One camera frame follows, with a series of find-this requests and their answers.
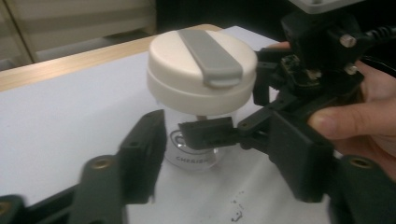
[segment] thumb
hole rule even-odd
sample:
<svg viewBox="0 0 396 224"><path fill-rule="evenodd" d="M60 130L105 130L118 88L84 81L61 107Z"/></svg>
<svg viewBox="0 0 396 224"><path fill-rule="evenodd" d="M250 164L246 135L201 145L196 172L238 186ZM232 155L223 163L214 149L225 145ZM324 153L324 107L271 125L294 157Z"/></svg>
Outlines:
<svg viewBox="0 0 396 224"><path fill-rule="evenodd" d="M366 134L396 134L396 99L321 109L308 121L329 139Z"/></svg>

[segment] jar lid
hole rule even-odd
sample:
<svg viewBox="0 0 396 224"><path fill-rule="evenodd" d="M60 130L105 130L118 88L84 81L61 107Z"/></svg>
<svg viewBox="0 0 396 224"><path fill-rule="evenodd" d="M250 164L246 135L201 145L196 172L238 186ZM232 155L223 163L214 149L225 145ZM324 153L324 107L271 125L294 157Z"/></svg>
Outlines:
<svg viewBox="0 0 396 224"><path fill-rule="evenodd" d="M246 103L256 78L257 57L244 42L212 31L158 35L148 51L148 89L177 111L227 114Z"/></svg>

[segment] fingernail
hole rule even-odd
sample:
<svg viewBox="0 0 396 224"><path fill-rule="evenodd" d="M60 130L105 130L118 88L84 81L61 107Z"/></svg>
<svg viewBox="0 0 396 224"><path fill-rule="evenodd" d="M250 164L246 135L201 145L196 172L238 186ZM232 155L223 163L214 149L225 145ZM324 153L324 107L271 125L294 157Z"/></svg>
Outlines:
<svg viewBox="0 0 396 224"><path fill-rule="evenodd" d="M327 138L332 138L337 130L336 121L326 114L314 115L309 121L309 125Z"/></svg>

